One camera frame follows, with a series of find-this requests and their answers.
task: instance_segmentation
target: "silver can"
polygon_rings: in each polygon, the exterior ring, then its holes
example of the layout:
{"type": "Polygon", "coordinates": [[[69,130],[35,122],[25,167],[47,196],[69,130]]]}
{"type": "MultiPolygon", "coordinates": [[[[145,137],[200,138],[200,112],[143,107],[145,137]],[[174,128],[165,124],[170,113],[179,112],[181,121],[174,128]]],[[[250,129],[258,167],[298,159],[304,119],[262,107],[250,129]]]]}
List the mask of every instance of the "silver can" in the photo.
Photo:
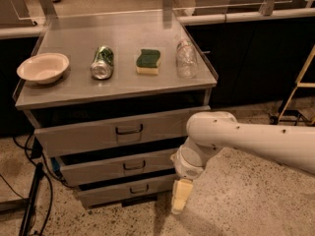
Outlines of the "silver can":
{"type": "Polygon", "coordinates": [[[108,46],[100,46],[95,52],[91,65],[92,77],[97,80],[109,79],[114,71],[114,53],[108,46]]]}

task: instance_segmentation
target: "gray drawer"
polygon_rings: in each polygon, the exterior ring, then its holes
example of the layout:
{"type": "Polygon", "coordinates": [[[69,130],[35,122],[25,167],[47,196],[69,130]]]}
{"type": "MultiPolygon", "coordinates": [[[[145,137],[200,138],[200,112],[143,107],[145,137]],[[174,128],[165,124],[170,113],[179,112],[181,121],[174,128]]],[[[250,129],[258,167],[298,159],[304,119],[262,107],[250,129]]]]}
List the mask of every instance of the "gray drawer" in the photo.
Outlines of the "gray drawer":
{"type": "Polygon", "coordinates": [[[172,190],[176,174],[163,175],[134,182],[112,185],[78,193],[84,207],[123,201],[135,197],[172,190]]]}
{"type": "Polygon", "coordinates": [[[170,156],[177,148],[141,153],[118,158],[61,166],[60,170],[70,186],[122,178],[173,168],[170,156]]]}
{"type": "Polygon", "coordinates": [[[50,157],[186,136],[189,117],[209,106],[35,130],[50,157]]]}

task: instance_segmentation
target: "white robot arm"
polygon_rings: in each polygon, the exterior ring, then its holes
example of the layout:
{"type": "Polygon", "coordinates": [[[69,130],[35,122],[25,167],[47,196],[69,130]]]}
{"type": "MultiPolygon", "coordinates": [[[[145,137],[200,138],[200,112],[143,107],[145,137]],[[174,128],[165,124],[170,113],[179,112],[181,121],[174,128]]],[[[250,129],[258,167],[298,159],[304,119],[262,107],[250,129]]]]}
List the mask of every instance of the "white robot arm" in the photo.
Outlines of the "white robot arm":
{"type": "Polygon", "coordinates": [[[180,213],[193,180],[222,148],[237,148],[315,174],[315,128],[241,124],[227,112],[201,112],[187,122],[188,138],[172,157],[179,181],[173,187],[172,212],[180,213]]]}

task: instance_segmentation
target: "sponge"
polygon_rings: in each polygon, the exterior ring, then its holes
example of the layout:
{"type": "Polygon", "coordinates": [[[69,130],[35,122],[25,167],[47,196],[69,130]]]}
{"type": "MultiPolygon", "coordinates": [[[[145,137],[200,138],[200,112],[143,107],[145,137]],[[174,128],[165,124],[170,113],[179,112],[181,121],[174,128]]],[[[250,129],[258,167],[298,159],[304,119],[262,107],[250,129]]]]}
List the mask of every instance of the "sponge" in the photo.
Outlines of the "sponge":
{"type": "Polygon", "coordinates": [[[137,59],[138,74],[158,74],[158,65],[160,62],[160,52],[153,49],[141,49],[141,55],[137,59]]]}
{"type": "Polygon", "coordinates": [[[173,185],[173,197],[171,200],[171,212],[173,214],[179,214],[184,210],[192,189],[193,181],[188,179],[175,180],[173,185]]]}

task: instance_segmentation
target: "bowl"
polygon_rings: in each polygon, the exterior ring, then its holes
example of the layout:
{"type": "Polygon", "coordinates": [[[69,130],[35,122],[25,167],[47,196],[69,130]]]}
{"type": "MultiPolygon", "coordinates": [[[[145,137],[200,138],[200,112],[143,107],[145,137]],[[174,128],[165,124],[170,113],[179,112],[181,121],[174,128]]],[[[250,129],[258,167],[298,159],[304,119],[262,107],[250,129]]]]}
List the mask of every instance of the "bowl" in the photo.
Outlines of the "bowl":
{"type": "Polygon", "coordinates": [[[56,82],[69,66],[69,59],[61,53],[43,53],[24,61],[17,73],[21,79],[38,84],[56,82]]]}

